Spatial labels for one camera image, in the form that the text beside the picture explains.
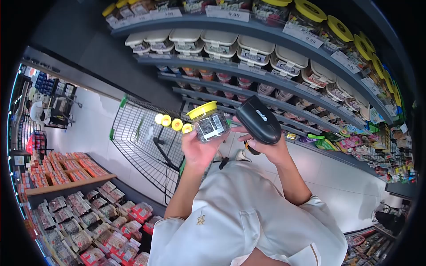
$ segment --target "shoe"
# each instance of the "shoe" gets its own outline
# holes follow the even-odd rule
[[[243,149],[237,151],[237,154],[235,155],[235,160],[236,161],[246,160],[246,161],[252,162],[250,158],[245,156],[245,151]]]

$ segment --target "shopper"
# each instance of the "shopper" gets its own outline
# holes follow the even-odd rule
[[[231,131],[247,132],[242,126]],[[243,152],[222,170],[210,170],[200,185],[227,135],[207,144],[195,136],[182,138],[186,165],[165,219],[155,224],[148,266],[341,265],[345,236],[305,185],[284,137],[270,146],[249,134],[238,138],[275,164],[283,197]]]

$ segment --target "wire basket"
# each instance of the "wire basket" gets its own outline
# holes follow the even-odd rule
[[[155,116],[168,114],[184,123],[189,117],[148,102],[125,96],[115,116],[109,139],[124,157],[155,187],[168,204],[180,179],[184,161],[181,131],[155,123]]]

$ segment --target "grocery aisle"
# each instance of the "grocery aisle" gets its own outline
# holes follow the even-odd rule
[[[143,177],[108,139],[119,101],[79,89],[78,100],[83,108],[72,108],[76,123],[68,130],[47,128],[48,147],[62,153],[87,152],[118,178],[146,196],[164,201],[164,195]],[[229,135],[220,147],[224,156],[233,158],[240,133]],[[297,168],[313,194],[327,203],[343,232],[371,226],[371,213],[385,196],[386,183],[357,168],[324,155],[287,143]],[[268,178],[282,190],[276,169],[264,155],[248,154],[254,163],[263,166]]]

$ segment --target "black barcode scanner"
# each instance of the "black barcode scanner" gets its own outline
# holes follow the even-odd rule
[[[280,140],[281,126],[278,120],[257,96],[251,96],[242,103],[236,110],[236,116],[248,133],[260,143],[273,145]],[[260,154],[247,141],[244,144],[252,154]]]

